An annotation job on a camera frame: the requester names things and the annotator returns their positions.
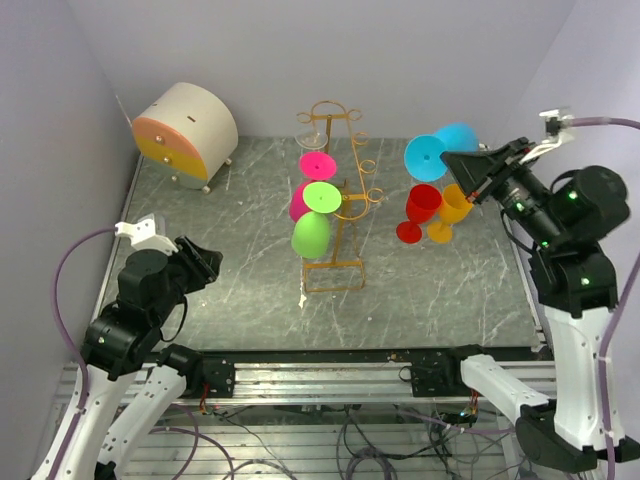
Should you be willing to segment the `blue plastic wine glass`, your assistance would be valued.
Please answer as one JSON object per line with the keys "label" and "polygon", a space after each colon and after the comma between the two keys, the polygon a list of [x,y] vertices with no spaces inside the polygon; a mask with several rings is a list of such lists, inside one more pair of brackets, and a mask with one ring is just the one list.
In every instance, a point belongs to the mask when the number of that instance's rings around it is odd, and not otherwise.
{"label": "blue plastic wine glass", "polygon": [[447,166],[441,160],[442,153],[474,152],[478,148],[478,137],[469,125],[449,124],[432,134],[411,139],[405,148],[404,165],[413,179],[434,182],[447,173]]}

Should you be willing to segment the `white semicircular drawer cabinet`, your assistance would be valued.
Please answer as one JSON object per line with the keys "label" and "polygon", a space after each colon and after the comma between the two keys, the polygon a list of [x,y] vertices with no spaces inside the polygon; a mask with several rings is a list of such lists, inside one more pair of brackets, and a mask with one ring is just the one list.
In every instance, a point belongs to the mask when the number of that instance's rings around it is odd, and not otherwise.
{"label": "white semicircular drawer cabinet", "polygon": [[172,182],[211,191],[209,183],[232,163],[239,143],[229,108],[213,93],[187,82],[172,85],[132,121],[142,156]]}

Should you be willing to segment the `orange plastic wine glass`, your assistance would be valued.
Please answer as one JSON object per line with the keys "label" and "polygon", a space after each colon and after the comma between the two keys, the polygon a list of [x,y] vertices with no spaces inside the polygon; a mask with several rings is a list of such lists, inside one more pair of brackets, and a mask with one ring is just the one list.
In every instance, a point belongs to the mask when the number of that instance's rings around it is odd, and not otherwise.
{"label": "orange plastic wine glass", "polygon": [[439,244],[445,244],[453,238],[453,225],[464,220],[473,204],[457,184],[451,184],[442,191],[442,203],[438,210],[439,219],[430,223],[426,228],[429,239]]}

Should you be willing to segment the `red plastic wine glass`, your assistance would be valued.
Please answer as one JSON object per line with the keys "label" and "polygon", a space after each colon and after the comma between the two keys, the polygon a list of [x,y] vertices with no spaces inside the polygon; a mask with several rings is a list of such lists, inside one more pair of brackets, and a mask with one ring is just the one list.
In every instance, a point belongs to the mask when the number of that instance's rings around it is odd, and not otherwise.
{"label": "red plastic wine glass", "polygon": [[440,191],[428,184],[414,186],[406,203],[407,219],[396,227],[397,238],[406,244],[415,244],[422,238],[422,225],[428,222],[442,204]]}

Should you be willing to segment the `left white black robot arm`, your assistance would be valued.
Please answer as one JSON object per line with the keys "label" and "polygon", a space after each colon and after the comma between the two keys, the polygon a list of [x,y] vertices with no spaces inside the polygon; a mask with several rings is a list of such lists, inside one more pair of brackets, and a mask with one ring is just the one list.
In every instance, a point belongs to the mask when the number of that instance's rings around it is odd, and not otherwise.
{"label": "left white black robot arm", "polygon": [[71,402],[37,479],[115,479],[159,416],[179,396],[203,387],[201,358],[174,345],[163,350],[145,388],[122,415],[116,410],[146,357],[163,341],[162,327],[190,293],[213,283],[223,256],[186,237],[156,236],[136,247],[118,275],[116,300],[103,308],[77,347]]}

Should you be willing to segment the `clear wine glass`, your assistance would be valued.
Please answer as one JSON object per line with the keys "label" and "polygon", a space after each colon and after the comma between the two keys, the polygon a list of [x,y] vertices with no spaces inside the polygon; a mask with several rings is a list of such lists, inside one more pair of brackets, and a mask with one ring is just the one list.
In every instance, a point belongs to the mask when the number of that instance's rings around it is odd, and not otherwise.
{"label": "clear wine glass", "polygon": [[296,143],[306,150],[322,150],[328,144],[328,136],[324,132],[308,129],[295,136]]}

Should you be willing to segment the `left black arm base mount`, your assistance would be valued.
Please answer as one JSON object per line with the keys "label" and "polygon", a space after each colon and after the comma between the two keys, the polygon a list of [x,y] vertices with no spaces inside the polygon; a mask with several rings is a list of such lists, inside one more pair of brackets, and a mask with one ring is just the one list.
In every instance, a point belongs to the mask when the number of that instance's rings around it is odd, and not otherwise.
{"label": "left black arm base mount", "polygon": [[235,384],[236,368],[230,360],[204,357],[196,369],[192,391],[197,397],[231,398]]}

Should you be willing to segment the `pink plastic wine glass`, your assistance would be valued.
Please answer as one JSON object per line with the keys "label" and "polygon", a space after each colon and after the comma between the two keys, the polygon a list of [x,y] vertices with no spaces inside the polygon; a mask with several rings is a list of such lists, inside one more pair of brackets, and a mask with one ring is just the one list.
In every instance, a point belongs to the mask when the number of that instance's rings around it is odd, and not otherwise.
{"label": "pink plastic wine glass", "polygon": [[290,205],[289,217],[293,222],[297,222],[310,208],[303,200],[303,191],[307,185],[316,181],[329,180],[337,171],[336,161],[328,154],[321,151],[312,151],[300,157],[299,170],[305,180],[294,191]]}

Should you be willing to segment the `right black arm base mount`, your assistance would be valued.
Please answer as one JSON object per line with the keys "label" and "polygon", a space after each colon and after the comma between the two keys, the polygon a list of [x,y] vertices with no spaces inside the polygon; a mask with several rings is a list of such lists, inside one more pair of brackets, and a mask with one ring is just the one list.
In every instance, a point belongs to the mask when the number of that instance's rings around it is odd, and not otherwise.
{"label": "right black arm base mount", "polygon": [[439,349],[405,349],[395,359],[408,363],[400,368],[401,381],[411,386],[414,398],[468,397],[471,389],[463,383],[461,362],[478,354],[492,354],[496,349],[477,344]]}

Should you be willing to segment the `aluminium rail frame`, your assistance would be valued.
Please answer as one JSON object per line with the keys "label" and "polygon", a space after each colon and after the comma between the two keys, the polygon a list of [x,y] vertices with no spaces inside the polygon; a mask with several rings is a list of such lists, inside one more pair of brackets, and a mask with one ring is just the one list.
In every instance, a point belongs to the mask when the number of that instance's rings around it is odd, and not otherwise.
{"label": "aluminium rail frame", "polygon": [[[525,385],[536,390],[534,383],[541,379],[541,374],[534,368],[519,362],[495,361]],[[162,357],[155,364],[142,366],[116,410],[118,415],[122,415],[134,399],[142,393],[151,377],[153,368],[163,362]],[[193,383],[177,399],[192,395],[204,400],[218,400],[229,405],[242,403],[247,405],[287,403],[301,405],[304,403],[364,404],[379,402],[400,404],[409,399],[419,399],[413,397],[411,386],[401,381],[398,376],[400,368],[408,366],[408,363],[233,364],[236,368],[236,384],[231,398],[207,398],[206,395],[197,397],[192,391]],[[486,399],[471,389],[471,395],[464,398],[475,399],[479,397]]]}

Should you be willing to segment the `green plastic wine glass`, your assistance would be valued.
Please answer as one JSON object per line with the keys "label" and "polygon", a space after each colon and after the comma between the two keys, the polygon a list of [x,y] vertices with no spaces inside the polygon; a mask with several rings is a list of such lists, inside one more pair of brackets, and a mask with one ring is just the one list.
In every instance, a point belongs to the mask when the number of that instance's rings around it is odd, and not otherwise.
{"label": "green plastic wine glass", "polygon": [[309,181],[294,193],[289,208],[294,221],[293,250],[302,258],[316,259],[328,250],[331,237],[329,216],[342,204],[339,189],[324,181]]}

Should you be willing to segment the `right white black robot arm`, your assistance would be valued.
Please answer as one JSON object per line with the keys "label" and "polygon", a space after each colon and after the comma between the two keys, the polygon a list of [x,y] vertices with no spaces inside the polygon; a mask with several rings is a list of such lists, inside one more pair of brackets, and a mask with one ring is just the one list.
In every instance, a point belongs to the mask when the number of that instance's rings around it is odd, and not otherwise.
{"label": "right white black robot arm", "polygon": [[564,473],[636,460],[639,444],[615,413],[607,350],[623,302],[601,241],[630,215],[627,188],[598,165],[570,170],[561,187],[544,186],[530,170],[542,147],[519,138],[493,151],[445,152],[441,158],[474,203],[495,200],[532,239],[530,275],[549,324],[556,373],[553,395],[525,385],[476,346],[444,367],[442,387],[469,389],[514,425],[532,462]]}

